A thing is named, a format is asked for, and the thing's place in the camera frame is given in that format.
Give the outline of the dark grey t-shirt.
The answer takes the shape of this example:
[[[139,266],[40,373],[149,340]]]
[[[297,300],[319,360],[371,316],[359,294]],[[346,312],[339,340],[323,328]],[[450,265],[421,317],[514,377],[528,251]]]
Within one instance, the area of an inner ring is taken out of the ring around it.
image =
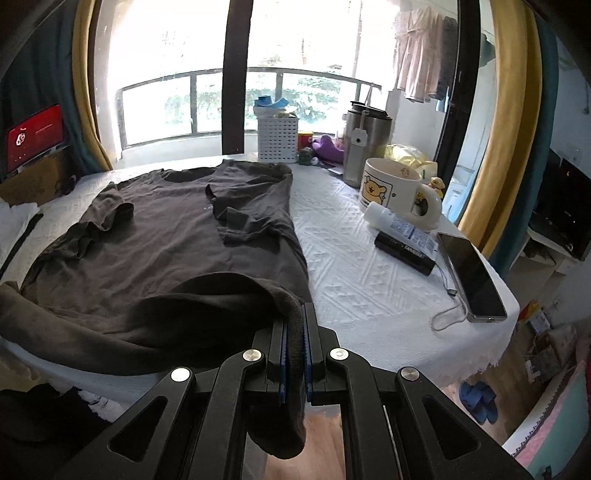
[[[1,335],[50,362],[107,375],[215,368],[276,323],[286,387],[252,408],[249,435],[301,453],[308,270],[283,164],[226,160],[106,186],[80,220],[1,287]]]

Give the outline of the white textured bedspread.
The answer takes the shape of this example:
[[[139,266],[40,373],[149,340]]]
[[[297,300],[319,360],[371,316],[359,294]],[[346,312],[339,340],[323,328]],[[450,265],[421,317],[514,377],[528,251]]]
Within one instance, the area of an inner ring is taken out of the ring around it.
[[[110,182],[153,170],[216,166],[222,157],[173,160],[116,169],[83,177],[67,196],[41,207],[44,216],[11,262],[3,280],[19,286],[33,260],[77,222],[91,200]],[[382,369],[414,366],[438,387],[467,379],[498,364],[519,314],[511,290],[480,255],[502,298],[508,317],[500,323],[464,320],[434,332],[431,319],[455,305],[438,266],[425,276],[374,246],[377,231],[363,221],[358,193],[327,170],[290,165],[294,173],[290,213],[308,263],[318,325],[335,331],[339,344]],[[1,355],[10,352],[27,367],[81,390],[130,405],[164,373],[113,376],[84,372],[35,357],[1,337]]]

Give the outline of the black rectangular case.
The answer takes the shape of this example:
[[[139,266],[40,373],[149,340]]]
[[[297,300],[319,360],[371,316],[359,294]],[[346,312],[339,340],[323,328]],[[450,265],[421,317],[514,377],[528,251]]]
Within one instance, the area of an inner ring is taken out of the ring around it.
[[[384,232],[377,234],[374,244],[379,250],[409,265],[425,276],[429,276],[436,265],[436,261],[426,254]]]

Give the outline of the white lotion tube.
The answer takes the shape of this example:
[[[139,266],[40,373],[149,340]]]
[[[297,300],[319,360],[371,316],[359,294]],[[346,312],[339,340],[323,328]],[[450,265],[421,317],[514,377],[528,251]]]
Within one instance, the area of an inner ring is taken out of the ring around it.
[[[439,250],[437,241],[431,235],[397,216],[388,208],[372,202],[363,213],[363,219],[370,226],[412,247],[430,260],[436,260]]]

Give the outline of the smartphone with dark screen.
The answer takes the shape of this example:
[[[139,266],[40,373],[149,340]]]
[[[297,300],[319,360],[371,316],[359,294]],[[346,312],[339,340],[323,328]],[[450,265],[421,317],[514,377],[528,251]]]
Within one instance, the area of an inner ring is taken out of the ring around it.
[[[471,322],[494,323],[507,319],[504,303],[480,254],[462,237],[439,233],[443,256],[449,265]]]

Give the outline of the blue slippers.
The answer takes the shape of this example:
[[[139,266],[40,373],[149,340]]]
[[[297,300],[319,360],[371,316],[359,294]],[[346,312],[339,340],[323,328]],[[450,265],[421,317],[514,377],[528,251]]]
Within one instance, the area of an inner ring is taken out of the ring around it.
[[[484,425],[486,422],[495,424],[498,421],[496,397],[494,390],[483,381],[477,381],[475,384],[463,382],[460,385],[460,401],[480,425]]]

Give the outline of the white bear mug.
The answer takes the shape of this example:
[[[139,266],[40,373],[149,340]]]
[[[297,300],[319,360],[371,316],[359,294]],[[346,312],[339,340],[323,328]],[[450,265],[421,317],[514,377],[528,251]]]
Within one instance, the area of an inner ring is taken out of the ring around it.
[[[366,160],[359,203],[363,212],[376,203],[426,231],[435,229],[442,215],[437,191],[410,166],[387,158]]]

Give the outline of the purple plush toy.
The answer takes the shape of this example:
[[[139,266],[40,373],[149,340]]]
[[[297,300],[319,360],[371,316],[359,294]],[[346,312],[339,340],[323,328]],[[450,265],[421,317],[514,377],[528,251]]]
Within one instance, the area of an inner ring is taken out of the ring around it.
[[[344,162],[344,151],[335,145],[332,137],[329,135],[322,135],[322,137],[315,139],[311,142],[311,148],[314,150],[318,159],[322,159],[322,161],[328,161],[334,164],[342,164]]]

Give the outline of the red yellow can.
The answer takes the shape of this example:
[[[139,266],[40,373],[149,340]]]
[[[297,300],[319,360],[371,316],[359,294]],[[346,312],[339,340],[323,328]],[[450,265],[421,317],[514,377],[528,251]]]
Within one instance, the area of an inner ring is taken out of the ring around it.
[[[311,143],[314,141],[313,132],[298,132],[297,133],[297,150],[301,151],[304,148],[311,148]]]

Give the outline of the yellow plastic bag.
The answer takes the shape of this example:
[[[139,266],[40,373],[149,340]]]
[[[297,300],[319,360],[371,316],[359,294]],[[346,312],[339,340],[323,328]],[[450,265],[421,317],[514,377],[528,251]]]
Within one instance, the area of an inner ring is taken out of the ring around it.
[[[403,144],[387,145],[385,157],[413,169],[423,180],[429,181],[432,177],[438,176],[438,164],[416,147]]]

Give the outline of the white perforated basket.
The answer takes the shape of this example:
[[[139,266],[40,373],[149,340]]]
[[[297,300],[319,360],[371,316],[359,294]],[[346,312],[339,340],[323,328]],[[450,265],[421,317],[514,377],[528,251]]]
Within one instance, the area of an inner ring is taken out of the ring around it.
[[[257,159],[266,163],[297,162],[298,118],[280,113],[257,119]]]

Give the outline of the stainless steel thermos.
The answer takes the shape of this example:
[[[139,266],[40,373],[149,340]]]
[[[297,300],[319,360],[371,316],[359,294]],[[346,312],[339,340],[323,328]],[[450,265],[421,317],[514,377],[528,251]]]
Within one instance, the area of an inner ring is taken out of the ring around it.
[[[383,158],[391,138],[393,119],[385,110],[352,102],[346,113],[342,179],[359,188],[369,158]]]

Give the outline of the balcony railing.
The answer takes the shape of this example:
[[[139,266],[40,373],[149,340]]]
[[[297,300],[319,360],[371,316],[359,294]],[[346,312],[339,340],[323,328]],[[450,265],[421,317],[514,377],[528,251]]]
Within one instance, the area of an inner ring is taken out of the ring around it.
[[[115,105],[123,150],[163,140],[221,135],[222,70],[176,73],[124,86]],[[380,98],[380,84],[332,72],[250,67],[245,84],[245,133],[256,132],[253,104],[259,95],[287,100],[301,128],[315,134],[338,130],[351,103]]]

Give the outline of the blue cloth in basket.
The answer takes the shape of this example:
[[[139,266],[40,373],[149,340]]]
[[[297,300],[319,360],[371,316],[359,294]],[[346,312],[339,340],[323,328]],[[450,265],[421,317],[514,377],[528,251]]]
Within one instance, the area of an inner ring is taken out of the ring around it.
[[[279,100],[273,100],[269,95],[259,96],[253,102],[255,108],[266,108],[266,109],[284,109],[290,104],[287,99],[280,98]]]

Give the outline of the cardboard box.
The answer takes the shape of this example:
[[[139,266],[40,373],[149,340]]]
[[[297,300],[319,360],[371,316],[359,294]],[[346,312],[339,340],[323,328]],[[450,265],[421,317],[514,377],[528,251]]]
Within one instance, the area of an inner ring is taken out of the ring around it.
[[[77,183],[78,170],[68,149],[46,155],[1,184],[1,198],[10,206],[43,205],[68,195]]]

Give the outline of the white pillow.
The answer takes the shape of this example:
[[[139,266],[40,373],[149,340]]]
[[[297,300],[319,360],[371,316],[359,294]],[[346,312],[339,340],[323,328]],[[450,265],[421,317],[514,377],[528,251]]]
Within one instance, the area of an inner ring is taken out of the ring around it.
[[[11,249],[25,232],[29,221],[40,211],[36,203],[10,206],[0,199],[0,262],[4,264]]]

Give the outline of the hanging dark garment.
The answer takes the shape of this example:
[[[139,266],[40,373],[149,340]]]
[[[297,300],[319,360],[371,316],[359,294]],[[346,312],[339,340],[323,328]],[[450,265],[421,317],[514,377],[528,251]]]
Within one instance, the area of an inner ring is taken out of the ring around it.
[[[458,21],[445,17],[440,35],[440,72],[436,89],[437,100],[444,100],[454,80],[458,48]]]

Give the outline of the hanging pink garment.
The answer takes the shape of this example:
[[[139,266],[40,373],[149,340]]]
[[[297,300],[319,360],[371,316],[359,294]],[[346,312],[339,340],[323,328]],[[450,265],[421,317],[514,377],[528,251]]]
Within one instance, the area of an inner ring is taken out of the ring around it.
[[[401,12],[394,20],[394,87],[410,101],[427,103],[436,95],[443,21],[430,6]]]

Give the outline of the red screen tablet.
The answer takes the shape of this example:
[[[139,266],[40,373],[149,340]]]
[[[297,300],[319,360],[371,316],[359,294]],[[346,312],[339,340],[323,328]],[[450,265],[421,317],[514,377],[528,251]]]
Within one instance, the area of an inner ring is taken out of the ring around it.
[[[6,135],[6,169],[9,174],[65,141],[61,107],[52,105],[13,127]]]

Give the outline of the right yellow curtain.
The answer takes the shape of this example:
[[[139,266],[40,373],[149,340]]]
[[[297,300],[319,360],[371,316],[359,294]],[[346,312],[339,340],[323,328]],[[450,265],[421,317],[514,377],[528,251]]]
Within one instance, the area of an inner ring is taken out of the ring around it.
[[[533,11],[522,1],[491,3],[496,41],[494,118],[459,229],[485,257],[507,225],[531,153],[542,97],[542,58]]]

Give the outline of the yellow curtain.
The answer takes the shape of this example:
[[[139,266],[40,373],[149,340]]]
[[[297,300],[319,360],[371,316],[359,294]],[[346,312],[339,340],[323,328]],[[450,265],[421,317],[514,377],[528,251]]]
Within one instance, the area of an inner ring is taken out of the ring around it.
[[[98,138],[90,96],[90,34],[96,1],[79,1],[76,6],[73,34],[71,72],[73,94],[80,120],[84,145],[88,148],[99,171],[110,171],[111,161]]]
[[[542,97],[542,58],[533,11],[522,1],[491,3],[496,41],[494,118],[459,229],[485,257],[507,225],[531,153]]]

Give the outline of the left yellow curtain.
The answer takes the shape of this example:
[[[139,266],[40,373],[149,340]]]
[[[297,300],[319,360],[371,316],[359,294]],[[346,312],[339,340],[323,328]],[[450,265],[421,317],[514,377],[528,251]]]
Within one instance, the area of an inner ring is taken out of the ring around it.
[[[99,171],[110,171],[111,161],[98,138],[90,96],[90,34],[96,1],[79,1],[76,6],[73,34],[71,72],[73,94],[80,120],[84,145],[88,148]]]

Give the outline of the dark window frame post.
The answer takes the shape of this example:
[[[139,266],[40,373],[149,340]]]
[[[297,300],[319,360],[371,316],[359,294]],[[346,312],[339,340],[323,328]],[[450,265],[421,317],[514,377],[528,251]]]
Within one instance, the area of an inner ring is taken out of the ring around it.
[[[226,21],[221,89],[221,151],[245,152],[245,95],[252,0],[230,0]]]

